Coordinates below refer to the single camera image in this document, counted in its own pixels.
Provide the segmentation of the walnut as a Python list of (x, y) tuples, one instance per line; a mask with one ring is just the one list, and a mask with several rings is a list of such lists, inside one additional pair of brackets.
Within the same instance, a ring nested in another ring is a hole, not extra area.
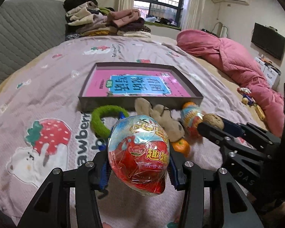
[(221, 117), (216, 114), (208, 113), (203, 116), (203, 122), (211, 126), (214, 126), (217, 129), (224, 129), (224, 122)]

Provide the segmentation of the orange mandarin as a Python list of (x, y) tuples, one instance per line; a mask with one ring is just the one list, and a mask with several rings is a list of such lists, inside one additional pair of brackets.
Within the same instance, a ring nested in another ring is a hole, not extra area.
[(177, 142), (171, 143), (174, 151), (183, 154), (184, 157), (188, 157), (190, 154), (190, 145), (185, 139), (180, 139)]

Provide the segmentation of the beige mesh drawstring pouch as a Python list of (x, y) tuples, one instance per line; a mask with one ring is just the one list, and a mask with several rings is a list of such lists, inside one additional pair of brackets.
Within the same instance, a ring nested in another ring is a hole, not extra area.
[(134, 108), (138, 115), (152, 117), (166, 132), (170, 142), (177, 142), (185, 135), (181, 123), (171, 117), (171, 111), (162, 104), (154, 107), (144, 98), (136, 98)]

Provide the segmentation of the foil surprise egg toy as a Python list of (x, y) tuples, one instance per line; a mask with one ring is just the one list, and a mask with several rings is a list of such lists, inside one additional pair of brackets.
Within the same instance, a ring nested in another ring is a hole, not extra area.
[(119, 180), (144, 196), (165, 190), (170, 161), (168, 135), (150, 116), (119, 120), (108, 140), (108, 160)]

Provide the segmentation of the santa doll toy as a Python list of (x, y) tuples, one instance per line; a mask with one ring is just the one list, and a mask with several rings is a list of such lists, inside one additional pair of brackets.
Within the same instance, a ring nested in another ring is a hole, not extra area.
[(250, 107), (253, 107), (254, 110), (256, 111), (259, 119), (261, 121), (265, 121), (266, 117), (264, 112), (262, 111), (261, 107), (256, 103), (254, 98), (252, 97), (252, 93), (248, 88), (238, 88), (237, 89), (238, 93), (242, 95), (242, 103), (244, 105), (248, 105)]

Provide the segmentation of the white storage boxes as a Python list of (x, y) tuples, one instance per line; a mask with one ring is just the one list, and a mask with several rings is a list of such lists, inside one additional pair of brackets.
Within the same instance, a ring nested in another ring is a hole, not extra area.
[(262, 59), (255, 57), (254, 60), (259, 64), (260, 70), (263, 72), (263, 75), (265, 76), (267, 80), (267, 84), (273, 89), (277, 90), (281, 73), (279, 70), (274, 67), (273, 65), (264, 62)]

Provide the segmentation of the pink quilted duvet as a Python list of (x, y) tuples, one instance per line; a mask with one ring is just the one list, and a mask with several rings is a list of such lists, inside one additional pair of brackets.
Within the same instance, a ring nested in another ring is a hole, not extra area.
[(282, 136), (284, 97), (269, 86), (259, 64), (244, 46), (228, 38), (192, 29), (177, 35), (177, 46), (190, 55), (206, 60), (240, 87), (248, 88), (264, 112), (270, 132), (277, 137)]

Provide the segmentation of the pink strawberry print blanket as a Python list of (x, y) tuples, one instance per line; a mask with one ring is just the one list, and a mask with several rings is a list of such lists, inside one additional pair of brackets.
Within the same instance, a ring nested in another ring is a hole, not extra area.
[(202, 93), (201, 109), (235, 123), (260, 119), (199, 60), (172, 43), (120, 36), (87, 37), (44, 52), (16, 72), (0, 94), (0, 211), (18, 224), (51, 169), (74, 169), (98, 152), (91, 115), (79, 108), (98, 62), (171, 65)]

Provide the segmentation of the grey shallow box tray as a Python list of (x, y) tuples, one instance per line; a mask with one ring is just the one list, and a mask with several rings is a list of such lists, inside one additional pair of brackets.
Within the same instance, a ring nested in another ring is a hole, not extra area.
[(137, 98), (152, 105), (180, 110), (186, 102), (198, 105), (200, 91), (177, 68), (154, 63), (98, 62), (86, 78), (79, 94), (80, 108), (91, 112), (103, 105), (134, 110)]

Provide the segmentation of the pink and blue book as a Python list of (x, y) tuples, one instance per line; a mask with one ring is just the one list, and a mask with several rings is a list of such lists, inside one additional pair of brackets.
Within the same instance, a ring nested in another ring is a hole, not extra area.
[(80, 96), (190, 97), (191, 94), (171, 71), (96, 69)]

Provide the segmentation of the white curtain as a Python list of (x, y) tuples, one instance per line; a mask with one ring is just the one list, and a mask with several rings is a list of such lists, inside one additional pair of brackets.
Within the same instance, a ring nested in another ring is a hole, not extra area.
[(198, 29), (205, 5), (205, 0), (184, 0), (181, 29)]

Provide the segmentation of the dark framed window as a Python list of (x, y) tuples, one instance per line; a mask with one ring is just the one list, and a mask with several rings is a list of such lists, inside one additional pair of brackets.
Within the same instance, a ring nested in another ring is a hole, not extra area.
[(141, 17), (156, 18), (156, 23), (180, 27), (184, 0), (134, 0), (134, 8)]

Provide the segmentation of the pile of folded clothes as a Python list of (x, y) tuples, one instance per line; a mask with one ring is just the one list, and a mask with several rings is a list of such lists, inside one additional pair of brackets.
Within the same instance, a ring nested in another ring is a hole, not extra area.
[(65, 0), (65, 40), (86, 36), (125, 36), (150, 38), (138, 9), (115, 11), (99, 7), (96, 0)]

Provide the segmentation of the grey quilted headboard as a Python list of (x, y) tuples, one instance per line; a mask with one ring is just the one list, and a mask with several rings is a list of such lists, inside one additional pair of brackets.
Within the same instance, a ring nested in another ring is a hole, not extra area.
[(65, 40), (62, 0), (5, 0), (0, 6), (0, 84)]

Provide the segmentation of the black wall television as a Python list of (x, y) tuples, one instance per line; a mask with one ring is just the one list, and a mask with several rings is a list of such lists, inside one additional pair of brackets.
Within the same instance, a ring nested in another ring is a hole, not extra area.
[(285, 37), (270, 27), (255, 23), (251, 42), (274, 58), (282, 60), (285, 50)]

